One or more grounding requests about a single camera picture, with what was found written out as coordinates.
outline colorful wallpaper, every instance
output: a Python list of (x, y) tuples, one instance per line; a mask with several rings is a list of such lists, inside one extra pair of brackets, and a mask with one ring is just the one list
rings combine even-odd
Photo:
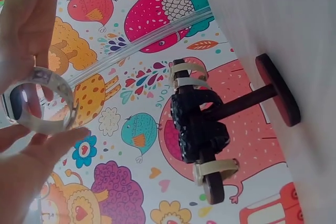
[[(208, 5), (207, 0), (58, 0), (49, 67), (70, 79), (141, 36)], [(169, 113), (169, 66), (204, 65), (224, 102), (252, 90), (213, 18), (158, 41), (83, 80), (74, 90), (75, 127), (90, 136), (55, 166), (41, 191), (43, 223), (303, 223), (292, 178), (260, 105), (223, 121), (231, 143), (221, 158), (240, 171), (224, 181), (226, 199), (211, 206), (181, 161)], [(52, 120), (64, 100), (47, 104)]]

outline flower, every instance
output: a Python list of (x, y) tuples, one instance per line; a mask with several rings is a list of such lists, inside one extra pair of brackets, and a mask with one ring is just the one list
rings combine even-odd
[(118, 123), (120, 118), (121, 116), (117, 114), (117, 108), (106, 108), (98, 120), (100, 123), (99, 130), (103, 132), (104, 136), (112, 136), (113, 133), (119, 129)]
[(97, 137), (91, 136), (90, 132), (89, 136), (75, 144), (75, 150), (72, 153), (72, 158), (76, 160), (77, 168), (82, 168), (83, 165), (91, 165), (92, 158), (97, 154), (97, 148), (95, 147), (96, 142)]
[(187, 208), (180, 209), (181, 204), (178, 201), (173, 201), (169, 204), (168, 201), (160, 202), (159, 209), (151, 211), (151, 219), (156, 224), (189, 224), (191, 220), (191, 212)]

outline hand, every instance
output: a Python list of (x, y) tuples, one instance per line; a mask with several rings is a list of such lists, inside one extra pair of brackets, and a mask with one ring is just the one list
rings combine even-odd
[[(0, 130), (0, 153), (29, 130), (13, 125)], [(36, 134), (20, 153), (0, 159), (0, 223), (19, 224), (24, 221), (31, 202), (41, 191), (54, 165), (71, 147), (89, 134), (79, 128), (47, 136)]]
[[(48, 50), (53, 35), (57, 0), (5, 0), (0, 14), (0, 93), (25, 78), (36, 66), (48, 68)], [(35, 85), (26, 85), (28, 105), (40, 117)], [(44, 88), (47, 100), (53, 93)]]

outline red bird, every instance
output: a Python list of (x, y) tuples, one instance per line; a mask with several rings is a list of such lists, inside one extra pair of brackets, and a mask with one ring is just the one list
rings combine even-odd
[(105, 25), (113, 14), (113, 1), (118, 0), (69, 0), (68, 13), (77, 21), (101, 23), (99, 31), (105, 33)]

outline purple swirl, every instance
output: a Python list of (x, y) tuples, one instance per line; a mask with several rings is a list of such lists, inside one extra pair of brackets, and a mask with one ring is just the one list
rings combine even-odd
[(95, 181), (91, 190), (100, 193), (107, 189), (109, 192), (109, 197), (99, 202), (101, 215), (111, 217), (113, 223), (145, 224), (143, 191), (132, 180), (131, 171), (118, 166), (115, 161), (99, 164), (94, 171)]

